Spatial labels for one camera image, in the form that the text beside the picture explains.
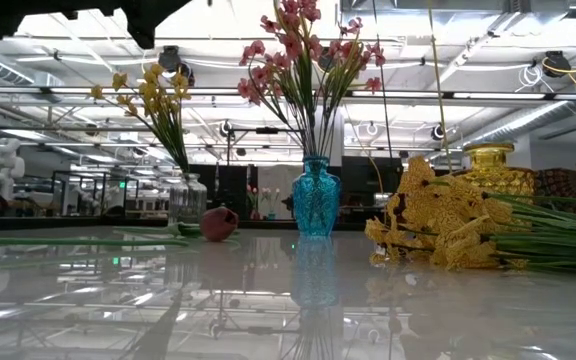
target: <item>glass vase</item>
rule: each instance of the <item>glass vase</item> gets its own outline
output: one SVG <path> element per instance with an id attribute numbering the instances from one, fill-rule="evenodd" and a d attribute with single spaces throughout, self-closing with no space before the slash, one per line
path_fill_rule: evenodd
<path id="1" fill-rule="evenodd" d="M 328 158 L 304 158 L 305 173 L 292 183 L 295 217 L 304 236 L 329 236 L 337 220 L 341 181 L 328 174 Z"/>
<path id="2" fill-rule="evenodd" d="M 199 224 L 206 212 L 208 189 L 199 182 L 198 174 L 184 174 L 181 182 L 170 188 L 168 225 L 183 222 Z"/>

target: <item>artificial flower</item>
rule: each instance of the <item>artificial flower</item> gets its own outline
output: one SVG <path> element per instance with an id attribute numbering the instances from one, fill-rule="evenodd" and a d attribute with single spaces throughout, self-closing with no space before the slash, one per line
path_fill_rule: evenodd
<path id="1" fill-rule="evenodd" d="M 368 81 L 366 81 L 365 89 L 372 91 L 373 94 L 375 93 L 375 91 L 380 91 L 381 79 L 378 76 L 368 79 Z"/>
<path id="2" fill-rule="evenodd" d="M 286 47 L 286 56 L 288 60 L 296 59 L 303 52 L 301 41 L 294 32 L 289 32 L 286 35 L 280 35 L 279 42 Z"/>
<path id="3" fill-rule="evenodd" d="M 159 75 L 163 74 L 164 72 L 166 72 L 166 69 L 164 69 L 163 66 L 161 66 L 161 65 L 159 65 L 159 64 L 157 64 L 157 63 L 154 63 L 154 64 L 152 64 L 152 65 L 150 66 L 150 71 L 151 71 L 153 74 L 159 76 Z"/>
<path id="4" fill-rule="evenodd" d="M 266 52 L 266 47 L 263 41 L 255 40 L 250 44 L 250 50 L 253 52 L 253 55 L 263 55 Z"/>
<path id="5" fill-rule="evenodd" d="M 350 26 L 350 27 L 348 28 L 348 33 L 349 33 L 349 34 L 357 34 L 357 33 L 359 33 L 359 29 L 361 29 L 362 27 L 364 27 L 364 25 L 361 23 L 361 18 L 360 18 L 360 17 L 351 19 L 351 20 L 348 22 L 348 26 Z"/>
<path id="6" fill-rule="evenodd" d="M 268 19 L 268 16 L 264 15 L 261 17 L 261 27 L 269 33 L 276 33 L 279 31 L 280 26 L 278 23 Z"/>
<path id="7" fill-rule="evenodd" d="M 128 74 L 115 73 L 112 76 L 112 88 L 115 89 L 115 91 L 117 91 L 122 86 L 125 86 L 127 81 L 128 81 Z"/>
<path id="8" fill-rule="evenodd" d="M 319 38 L 317 35 L 310 36 L 308 46 L 310 47 L 310 56 L 313 58 L 313 60 L 317 61 L 321 54 L 324 52 L 324 48 L 319 43 Z"/>
<path id="9" fill-rule="evenodd" d="M 100 85 L 95 85 L 90 89 L 90 96 L 95 100 L 100 100 L 104 98 L 103 89 Z"/>
<path id="10" fill-rule="evenodd" d="M 175 76 L 172 77 L 172 79 L 170 79 L 170 83 L 177 87 L 188 87 L 188 78 L 183 76 L 181 73 L 176 73 Z"/>

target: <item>yellow orchid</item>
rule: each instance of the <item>yellow orchid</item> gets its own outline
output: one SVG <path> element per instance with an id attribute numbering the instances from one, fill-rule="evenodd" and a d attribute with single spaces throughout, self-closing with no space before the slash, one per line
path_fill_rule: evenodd
<path id="1" fill-rule="evenodd" d="M 159 75 L 152 71 L 146 71 L 144 73 L 144 80 L 146 80 L 148 84 L 159 84 Z"/>
<path id="2" fill-rule="evenodd" d="M 125 86 L 127 81 L 128 81 L 128 74 L 115 73 L 112 76 L 112 88 L 115 89 L 115 91 L 117 91 L 122 86 Z"/>
<path id="3" fill-rule="evenodd" d="M 103 89 L 101 85 L 95 85 L 90 89 L 90 96 L 92 96 L 95 100 L 101 100 L 104 98 Z"/>
<path id="4" fill-rule="evenodd" d="M 190 96 L 190 94 L 188 94 L 188 89 L 187 88 L 182 89 L 179 86 L 175 87 L 175 97 L 179 100 L 192 99 L 192 96 Z"/>
<path id="5" fill-rule="evenodd" d="M 166 71 L 166 69 L 164 69 L 164 67 L 159 64 L 152 64 L 152 66 L 150 67 L 150 71 L 156 76 L 159 76 L 163 74 Z"/>
<path id="6" fill-rule="evenodd" d="M 182 88 L 187 88 L 188 87 L 188 78 L 183 76 L 180 73 L 176 73 L 175 76 L 172 77 L 172 79 L 170 79 L 170 84 L 172 84 L 172 86 L 174 87 L 182 87 Z"/>

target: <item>small flower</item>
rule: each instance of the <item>small flower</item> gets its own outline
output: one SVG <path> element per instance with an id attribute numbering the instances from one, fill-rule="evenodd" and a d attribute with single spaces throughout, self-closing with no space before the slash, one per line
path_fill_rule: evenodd
<path id="1" fill-rule="evenodd" d="M 150 66 L 150 71 L 153 74 L 159 76 L 159 75 L 163 74 L 164 72 L 166 72 L 166 69 L 164 69 L 163 66 L 155 63 L 155 64 L 152 64 L 152 66 Z"/>
<path id="2" fill-rule="evenodd" d="M 135 104 L 128 104 L 128 111 L 126 111 L 126 115 L 129 115 L 129 116 L 138 116 L 139 115 L 139 111 L 137 110 L 137 107 L 135 106 Z"/>
<path id="3" fill-rule="evenodd" d="M 155 73 L 152 72 L 152 71 L 146 71 L 146 72 L 144 73 L 144 80 L 146 80 L 146 82 L 149 83 L 149 84 L 157 84 L 157 83 L 159 83 L 159 80 L 158 80 L 157 78 L 158 78 L 158 75 L 155 74 Z"/>
<path id="4" fill-rule="evenodd" d="M 180 86 L 185 88 L 188 87 L 188 78 L 180 73 L 176 73 L 170 80 L 170 83 L 175 87 Z"/>
<path id="5" fill-rule="evenodd" d="M 289 32 L 286 35 L 280 35 L 279 42 L 286 47 L 286 56 L 288 60 L 296 59 L 304 51 L 301 46 L 299 37 L 294 32 Z"/>
<path id="6" fill-rule="evenodd" d="M 339 50 L 341 50 L 341 41 L 331 41 L 330 48 L 328 49 L 328 55 L 334 57 L 339 52 Z"/>
<path id="7" fill-rule="evenodd" d="M 263 41 L 255 40 L 250 44 L 250 50 L 253 52 L 253 55 L 263 55 L 266 52 L 266 47 L 264 46 Z"/>
<path id="8" fill-rule="evenodd" d="M 317 35 L 312 35 L 308 41 L 308 46 L 310 47 L 310 56 L 314 60 L 318 60 L 321 54 L 324 52 L 323 46 L 319 43 L 319 38 Z"/>
<path id="9" fill-rule="evenodd" d="M 350 28 L 348 28 L 348 33 L 350 34 L 357 34 L 359 29 L 364 27 L 364 25 L 361 23 L 360 17 L 350 20 L 348 25 L 350 26 Z"/>
<path id="10" fill-rule="evenodd" d="M 252 79 L 259 87 L 265 87 L 266 82 L 268 81 L 268 72 L 265 69 L 260 68 L 259 66 L 252 69 Z"/>
<path id="11" fill-rule="evenodd" d="M 125 86 L 127 81 L 128 81 L 128 74 L 115 73 L 112 76 L 112 88 L 115 89 L 115 91 L 117 91 L 122 86 Z"/>
<path id="12" fill-rule="evenodd" d="M 239 95 L 241 95 L 241 97 L 244 99 L 249 99 L 252 93 L 252 89 L 248 85 L 248 80 L 244 78 L 239 80 L 239 84 L 237 84 L 237 90 L 239 91 Z"/>
<path id="13" fill-rule="evenodd" d="M 368 79 L 368 81 L 366 81 L 365 89 L 372 90 L 373 94 L 375 93 L 375 91 L 381 90 L 381 79 L 378 76 Z"/>
<path id="14" fill-rule="evenodd" d="M 288 57 L 285 55 L 282 55 L 279 52 L 275 53 L 275 55 L 272 57 L 272 60 L 275 63 L 275 66 L 277 66 L 278 68 L 289 68 L 290 67 L 290 60 L 288 60 Z"/>
<path id="15" fill-rule="evenodd" d="M 90 89 L 90 96 L 95 100 L 100 100 L 104 98 L 103 89 L 100 85 L 95 85 Z"/>
<path id="16" fill-rule="evenodd" d="M 261 17 L 261 27 L 266 30 L 266 32 L 269 33 L 276 33 L 277 31 L 279 31 L 280 27 L 279 24 L 269 20 L 268 16 L 264 15 Z"/>

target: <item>ceiling light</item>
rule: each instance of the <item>ceiling light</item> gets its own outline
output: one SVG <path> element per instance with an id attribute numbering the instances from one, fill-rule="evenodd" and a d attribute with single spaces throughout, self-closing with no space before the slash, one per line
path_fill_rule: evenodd
<path id="1" fill-rule="evenodd" d="M 141 175 L 155 175 L 155 172 L 152 170 L 135 170 L 135 172 Z"/>
<path id="2" fill-rule="evenodd" d="M 92 160 L 99 161 L 99 162 L 115 162 L 117 159 L 110 157 L 110 156 L 103 156 L 103 155 L 86 155 Z"/>
<path id="3" fill-rule="evenodd" d="M 366 131 L 367 131 L 368 134 L 370 134 L 370 135 L 373 135 L 373 136 L 374 136 L 374 135 L 377 135 L 377 127 L 375 126 L 375 123 L 371 121 L 371 122 L 370 122 L 370 125 L 368 125 L 368 126 L 366 127 Z"/>
<path id="4" fill-rule="evenodd" d="M 544 98 L 544 94 L 522 94 L 522 93 L 455 93 L 455 99 L 535 99 Z"/>
<path id="5" fill-rule="evenodd" d="M 153 293 L 148 293 L 148 294 L 136 297 L 135 298 L 135 305 L 141 305 L 141 304 L 145 303 L 146 301 L 152 299 L 153 295 L 154 295 Z"/>
<path id="6" fill-rule="evenodd" d="M 5 132 L 6 134 L 19 136 L 30 140 L 41 140 L 44 138 L 43 135 L 36 133 L 34 131 L 28 131 L 28 130 L 2 130 L 2 131 Z"/>

